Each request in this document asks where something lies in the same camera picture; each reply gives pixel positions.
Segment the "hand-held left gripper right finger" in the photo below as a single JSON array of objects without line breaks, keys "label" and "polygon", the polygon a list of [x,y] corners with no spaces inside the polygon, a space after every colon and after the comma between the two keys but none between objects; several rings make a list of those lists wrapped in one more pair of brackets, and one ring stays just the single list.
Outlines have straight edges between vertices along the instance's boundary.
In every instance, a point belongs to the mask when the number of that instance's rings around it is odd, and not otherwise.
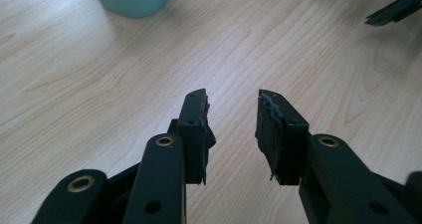
[{"label": "hand-held left gripper right finger", "polygon": [[300,184],[309,127],[282,95],[259,90],[255,137],[269,163],[271,179],[280,185]]}]

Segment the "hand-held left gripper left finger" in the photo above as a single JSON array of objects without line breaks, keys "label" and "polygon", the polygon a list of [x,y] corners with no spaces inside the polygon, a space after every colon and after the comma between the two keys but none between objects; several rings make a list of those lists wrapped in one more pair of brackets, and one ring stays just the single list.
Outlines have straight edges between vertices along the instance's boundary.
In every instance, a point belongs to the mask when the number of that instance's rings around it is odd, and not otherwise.
[{"label": "hand-held left gripper left finger", "polygon": [[209,149],[216,143],[208,124],[209,107],[205,89],[187,94],[179,117],[171,121],[168,129],[183,141],[187,184],[206,183]]}]

